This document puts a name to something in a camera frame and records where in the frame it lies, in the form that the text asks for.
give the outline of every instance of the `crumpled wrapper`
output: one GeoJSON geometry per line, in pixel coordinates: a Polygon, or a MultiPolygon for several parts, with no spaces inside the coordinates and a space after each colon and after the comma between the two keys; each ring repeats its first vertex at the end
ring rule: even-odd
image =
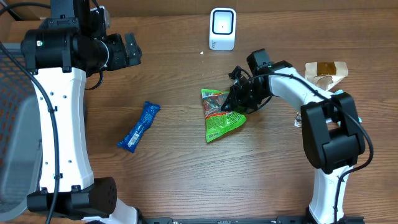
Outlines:
{"type": "MultiPolygon", "coordinates": [[[[345,62],[311,62],[305,64],[305,79],[317,87],[329,91],[348,76],[345,62]]],[[[301,114],[297,112],[294,126],[301,127],[301,114]]]]}

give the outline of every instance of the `green snack bag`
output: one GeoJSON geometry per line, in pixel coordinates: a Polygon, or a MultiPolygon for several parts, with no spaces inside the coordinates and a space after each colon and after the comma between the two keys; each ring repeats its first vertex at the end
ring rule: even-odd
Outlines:
{"type": "Polygon", "coordinates": [[[201,98],[205,109],[207,142],[239,127],[246,121],[244,115],[235,111],[221,111],[221,106],[225,102],[228,93],[227,91],[201,90],[201,98]]]}

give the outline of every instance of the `blue snack wrapper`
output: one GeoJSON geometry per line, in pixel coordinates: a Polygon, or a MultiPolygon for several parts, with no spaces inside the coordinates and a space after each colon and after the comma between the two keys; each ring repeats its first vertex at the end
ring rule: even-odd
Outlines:
{"type": "Polygon", "coordinates": [[[118,147],[122,147],[130,152],[134,152],[139,140],[144,134],[144,131],[150,128],[151,124],[154,122],[155,115],[159,110],[159,105],[146,101],[139,121],[130,131],[130,133],[118,143],[118,147]]]}

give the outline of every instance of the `blue wrapper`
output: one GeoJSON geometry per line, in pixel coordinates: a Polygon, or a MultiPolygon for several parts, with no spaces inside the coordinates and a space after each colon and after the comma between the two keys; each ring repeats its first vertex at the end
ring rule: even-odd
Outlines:
{"type": "Polygon", "coordinates": [[[154,122],[156,113],[160,110],[160,106],[146,101],[144,104],[144,110],[142,111],[139,121],[130,133],[118,143],[118,147],[127,149],[130,152],[134,152],[141,139],[144,131],[150,128],[152,122],[154,122]]]}

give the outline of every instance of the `gray plastic bin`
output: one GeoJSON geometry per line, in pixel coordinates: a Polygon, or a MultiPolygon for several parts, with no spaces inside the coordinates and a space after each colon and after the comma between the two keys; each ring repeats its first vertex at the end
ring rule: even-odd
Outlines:
{"type": "MultiPolygon", "coordinates": [[[[5,44],[23,62],[19,44],[5,44]]],[[[30,80],[0,51],[0,222],[27,209],[42,165],[39,106],[30,80]]]]}

